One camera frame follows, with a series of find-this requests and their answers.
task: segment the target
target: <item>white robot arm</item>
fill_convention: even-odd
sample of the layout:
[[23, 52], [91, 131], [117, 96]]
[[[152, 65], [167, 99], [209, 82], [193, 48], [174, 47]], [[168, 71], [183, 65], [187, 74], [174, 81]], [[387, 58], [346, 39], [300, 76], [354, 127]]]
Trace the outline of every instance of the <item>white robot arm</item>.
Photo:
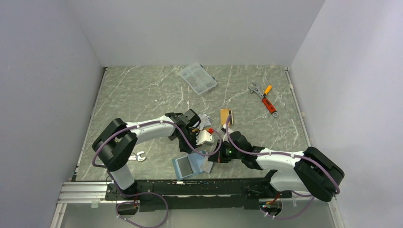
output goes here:
[[[114, 119], [92, 147], [119, 187], [125, 193], [133, 193], [137, 191], [136, 180], [126, 165], [133, 148], [158, 137], [169, 137], [171, 140], [178, 137], [180, 151], [191, 153], [194, 150], [190, 146], [196, 147], [196, 134], [192, 129], [199, 121], [200, 118], [192, 109], [184, 114], [168, 113], [157, 119], [136, 123]], [[232, 159], [240, 159], [250, 169], [269, 170], [263, 180], [267, 183], [264, 186], [265, 191], [271, 195], [274, 192], [294, 190], [310, 192], [322, 201], [331, 200], [336, 193], [334, 184], [322, 170], [301, 157], [308, 157], [309, 160], [319, 163], [337, 185], [344, 177], [343, 171], [314, 147], [299, 152], [275, 152], [268, 148], [252, 146], [240, 132], [232, 132], [229, 135], [231, 142], [219, 140], [215, 150], [217, 153], [210, 154], [208, 160], [227, 163]]]

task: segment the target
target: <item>clear plastic box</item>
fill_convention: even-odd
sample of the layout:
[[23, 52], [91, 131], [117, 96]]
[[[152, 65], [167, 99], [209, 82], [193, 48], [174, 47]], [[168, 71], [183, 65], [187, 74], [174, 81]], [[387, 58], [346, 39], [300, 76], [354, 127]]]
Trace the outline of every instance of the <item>clear plastic box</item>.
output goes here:
[[217, 82], [200, 64], [193, 64], [181, 70], [179, 75], [190, 85], [197, 95], [213, 89]]

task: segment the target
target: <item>white wall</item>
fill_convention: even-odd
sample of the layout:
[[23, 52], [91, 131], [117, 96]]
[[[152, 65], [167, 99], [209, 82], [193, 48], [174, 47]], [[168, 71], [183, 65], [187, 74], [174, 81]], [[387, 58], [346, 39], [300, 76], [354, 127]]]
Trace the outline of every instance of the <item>white wall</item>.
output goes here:
[[324, 0], [67, 0], [103, 66], [289, 66]]
[[313, 145], [345, 171], [346, 227], [403, 227], [402, 10], [326, 0], [291, 65]]
[[0, 2], [0, 227], [50, 226], [102, 67], [64, 0]]

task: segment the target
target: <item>open-end wrench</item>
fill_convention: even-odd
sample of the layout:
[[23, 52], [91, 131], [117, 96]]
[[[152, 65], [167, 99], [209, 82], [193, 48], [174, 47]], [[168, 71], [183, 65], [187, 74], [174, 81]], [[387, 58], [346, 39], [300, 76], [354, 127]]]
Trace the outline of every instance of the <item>open-end wrench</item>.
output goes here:
[[252, 84], [248, 86], [248, 88], [251, 90], [251, 93], [255, 92], [259, 97], [261, 98], [262, 102], [268, 109], [268, 111], [273, 115], [273, 117], [278, 117], [278, 113], [276, 109], [274, 108], [273, 104], [263, 95], [263, 93], [260, 91], [260, 85], [259, 83], [255, 83], [252, 81]]
[[142, 162], [142, 161], [144, 161], [146, 159], [146, 157], [144, 157], [144, 158], [140, 157], [140, 155], [143, 154], [143, 153], [144, 153], [144, 151], [140, 151], [139, 153], [136, 153], [136, 154], [130, 156], [129, 160], [135, 160], [135, 161], [138, 161], [138, 162]]

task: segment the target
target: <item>marble surface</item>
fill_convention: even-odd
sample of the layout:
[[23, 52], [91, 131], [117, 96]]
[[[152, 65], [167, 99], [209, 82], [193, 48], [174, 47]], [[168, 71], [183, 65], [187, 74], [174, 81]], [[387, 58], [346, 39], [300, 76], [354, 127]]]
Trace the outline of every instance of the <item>marble surface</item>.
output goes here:
[[[235, 131], [240, 131], [252, 145], [273, 150], [300, 151], [307, 148], [301, 122], [282, 66], [204, 66], [215, 77], [218, 85], [199, 96], [179, 77], [185, 66], [119, 66], [109, 67], [105, 73], [93, 121], [79, 163], [77, 181], [105, 180], [105, 170], [91, 165], [93, 141], [112, 119], [138, 122], [160, 117], [168, 112], [186, 112], [192, 108], [198, 114], [207, 114], [215, 129], [220, 126], [220, 109], [233, 111]], [[264, 90], [273, 88], [267, 98], [277, 109], [274, 118], [248, 84], [260, 83]], [[204, 146], [207, 151], [213, 150]], [[136, 179], [175, 179], [172, 159], [184, 156], [179, 152], [178, 140], [157, 138], [134, 148], [145, 151], [144, 162], [129, 161]], [[267, 171], [251, 170], [240, 160], [214, 164], [206, 178], [264, 177]]]

